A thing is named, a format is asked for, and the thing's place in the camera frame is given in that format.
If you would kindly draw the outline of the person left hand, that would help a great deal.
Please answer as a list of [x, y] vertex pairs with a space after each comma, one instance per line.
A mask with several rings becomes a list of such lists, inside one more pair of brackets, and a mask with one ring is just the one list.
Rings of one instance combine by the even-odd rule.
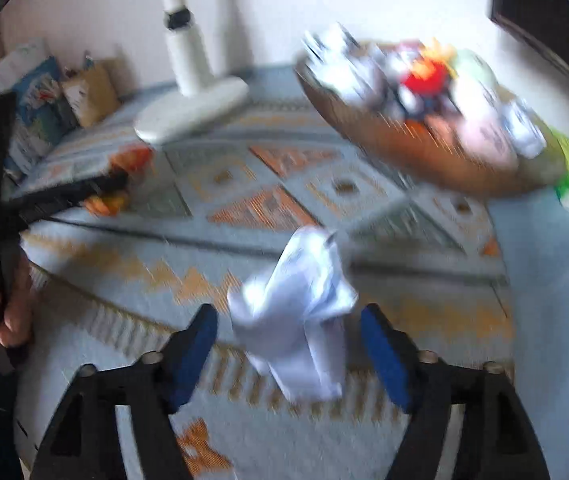
[[30, 276], [30, 260], [25, 252], [19, 250], [19, 259], [13, 271], [10, 295], [4, 304], [4, 317], [0, 321], [0, 346], [5, 349], [22, 347], [32, 339], [34, 295], [33, 280]]

